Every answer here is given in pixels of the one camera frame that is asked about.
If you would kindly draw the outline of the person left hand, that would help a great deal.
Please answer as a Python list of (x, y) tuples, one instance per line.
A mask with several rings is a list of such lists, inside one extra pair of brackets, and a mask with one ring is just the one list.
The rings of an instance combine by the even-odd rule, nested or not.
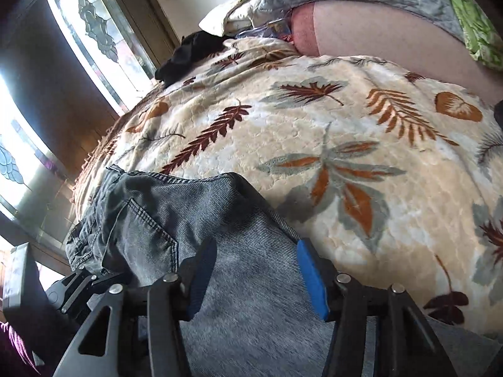
[(1, 335), (0, 335), (0, 361), (1, 376), (42, 376), (42, 372), (35, 364), (33, 355), (25, 347), (24, 341), (5, 322), (1, 314)]

